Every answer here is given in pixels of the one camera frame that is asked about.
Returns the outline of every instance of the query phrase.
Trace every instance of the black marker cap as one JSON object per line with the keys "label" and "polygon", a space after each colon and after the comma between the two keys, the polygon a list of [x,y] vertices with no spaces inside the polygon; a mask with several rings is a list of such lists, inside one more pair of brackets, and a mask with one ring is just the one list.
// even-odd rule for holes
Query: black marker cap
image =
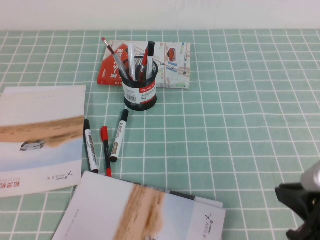
{"label": "black marker cap", "polygon": [[90,121],[88,119],[84,120],[83,130],[90,130]]}
{"label": "black marker cap", "polygon": [[129,111],[127,109],[122,111],[121,120],[127,122],[128,120]]}
{"label": "black marker cap", "polygon": [[155,55],[155,42],[149,41],[148,42],[148,56],[153,57]]}
{"label": "black marker cap", "polygon": [[110,157],[110,161],[115,163],[118,161],[118,158],[116,156],[112,156],[112,157]]}

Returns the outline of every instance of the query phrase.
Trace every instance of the red pen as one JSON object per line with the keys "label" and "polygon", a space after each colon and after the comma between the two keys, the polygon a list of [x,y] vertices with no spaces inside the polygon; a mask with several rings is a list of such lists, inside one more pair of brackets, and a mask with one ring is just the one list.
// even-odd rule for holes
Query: red pen
{"label": "red pen", "polygon": [[103,126],[101,128],[100,133],[101,133],[101,140],[103,142],[103,149],[104,149],[105,174],[111,178],[112,172],[111,172],[111,162],[110,162],[110,154],[109,154],[109,137],[108,137],[107,126]]}
{"label": "red pen", "polygon": [[142,60],[142,64],[139,72],[138,82],[143,82],[146,79],[145,74],[147,70],[147,60],[148,60],[148,48],[146,48],[144,52],[144,56],[143,56],[143,60]]}

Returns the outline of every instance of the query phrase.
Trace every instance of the pen holder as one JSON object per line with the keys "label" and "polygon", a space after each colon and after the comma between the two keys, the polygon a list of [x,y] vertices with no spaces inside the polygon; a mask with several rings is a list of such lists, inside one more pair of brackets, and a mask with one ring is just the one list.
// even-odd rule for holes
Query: pen holder
{"label": "pen holder", "polygon": [[[139,71],[141,68],[143,56],[136,56],[135,62],[135,77],[138,79]],[[126,70],[128,69],[128,59],[123,62]],[[156,76],[158,74],[158,65],[155,61],[152,62],[152,77],[143,82],[133,81],[129,79],[128,75],[123,76],[119,71],[122,78],[122,87],[124,91],[124,103],[128,108],[135,111],[145,111],[152,108],[157,102],[157,86]]]}

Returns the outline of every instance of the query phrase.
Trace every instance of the paper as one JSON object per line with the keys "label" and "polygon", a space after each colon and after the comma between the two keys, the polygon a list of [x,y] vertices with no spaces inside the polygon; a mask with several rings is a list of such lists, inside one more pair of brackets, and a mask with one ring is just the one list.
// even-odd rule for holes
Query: paper
{"label": "paper", "polygon": [[226,211],[86,171],[53,240],[220,240]]}
{"label": "paper", "polygon": [[0,198],[81,180],[86,86],[10,87],[0,98]]}
{"label": "paper", "polygon": [[[108,42],[122,61],[128,59],[129,43],[131,41]],[[135,56],[143,56],[148,42],[134,41],[133,44]],[[159,69],[155,79],[157,88],[189,89],[191,43],[155,42],[153,60]],[[108,49],[105,51],[97,82],[102,85],[122,85],[118,66]]]}

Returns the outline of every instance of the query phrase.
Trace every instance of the white wall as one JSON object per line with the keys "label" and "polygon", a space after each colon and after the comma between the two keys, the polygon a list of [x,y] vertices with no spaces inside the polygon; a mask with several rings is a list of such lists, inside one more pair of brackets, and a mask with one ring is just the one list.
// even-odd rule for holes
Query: white wall
{"label": "white wall", "polygon": [[0,30],[320,28],[319,9],[320,0],[0,0]]}

